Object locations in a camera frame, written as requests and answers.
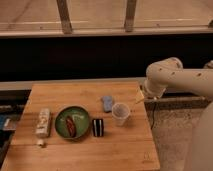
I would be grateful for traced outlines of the tan wooden gripper tip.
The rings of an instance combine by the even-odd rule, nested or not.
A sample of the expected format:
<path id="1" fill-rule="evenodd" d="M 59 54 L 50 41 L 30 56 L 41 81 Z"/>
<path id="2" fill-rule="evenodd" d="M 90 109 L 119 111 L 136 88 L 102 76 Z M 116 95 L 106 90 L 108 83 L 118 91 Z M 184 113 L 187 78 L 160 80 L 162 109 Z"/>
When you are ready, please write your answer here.
<path id="1" fill-rule="evenodd" d="M 140 103 L 141 101 L 144 100 L 144 95 L 143 95 L 143 92 L 142 91 L 138 91 L 136 93 L 136 97 L 135 97 L 135 102 L 136 103 Z"/>

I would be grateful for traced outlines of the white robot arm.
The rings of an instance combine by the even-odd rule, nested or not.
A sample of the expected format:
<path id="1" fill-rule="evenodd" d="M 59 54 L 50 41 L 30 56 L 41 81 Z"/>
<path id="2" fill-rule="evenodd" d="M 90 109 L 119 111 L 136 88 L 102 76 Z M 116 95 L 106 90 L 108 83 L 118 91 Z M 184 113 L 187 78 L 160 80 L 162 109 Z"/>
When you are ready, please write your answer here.
<path id="1" fill-rule="evenodd" d="M 213 69 L 184 69 L 180 59 L 170 57 L 150 64 L 135 103 L 161 98 L 167 87 L 179 88 L 209 99 L 188 147 L 183 171 L 213 171 Z"/>

